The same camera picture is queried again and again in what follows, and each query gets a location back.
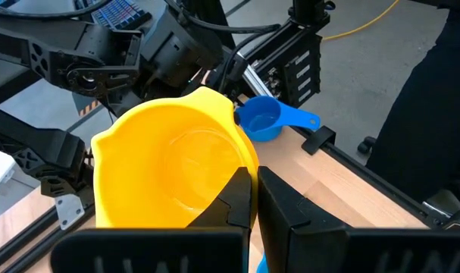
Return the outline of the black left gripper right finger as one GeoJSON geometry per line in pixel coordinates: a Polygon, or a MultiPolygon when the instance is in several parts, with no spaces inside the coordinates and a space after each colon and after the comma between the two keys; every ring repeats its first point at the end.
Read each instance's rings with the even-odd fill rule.
{"type": "Polygon", "coordinates": [[[351,227],[269,168],[258,179],[270,272],[460,272],[460,230],[351,227]]]}

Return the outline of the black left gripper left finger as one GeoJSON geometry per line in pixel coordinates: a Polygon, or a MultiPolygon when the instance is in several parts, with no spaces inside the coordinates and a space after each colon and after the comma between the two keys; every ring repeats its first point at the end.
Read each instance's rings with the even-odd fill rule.
{"type": "Polygon", "coordinates": [[[185,228],[87,229],[51,253],[55,273],[246,272],[252,178],[238,168],[209,207],[185,228]]]}

